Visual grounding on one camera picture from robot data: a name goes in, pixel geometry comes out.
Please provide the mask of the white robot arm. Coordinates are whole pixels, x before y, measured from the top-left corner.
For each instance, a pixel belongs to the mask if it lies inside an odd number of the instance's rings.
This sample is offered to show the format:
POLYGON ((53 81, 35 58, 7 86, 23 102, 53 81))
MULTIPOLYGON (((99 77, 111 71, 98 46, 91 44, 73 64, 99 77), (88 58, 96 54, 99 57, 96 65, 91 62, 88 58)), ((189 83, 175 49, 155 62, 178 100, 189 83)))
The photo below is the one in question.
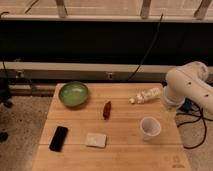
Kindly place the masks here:
POLYGON ((165 77, 167 85, 161 96, 163 105, 168 110, 176 110, 188 98, 213 114, 213 87, 206 83, 208 76, 208 67, 199 61, 172 68, 165 77))

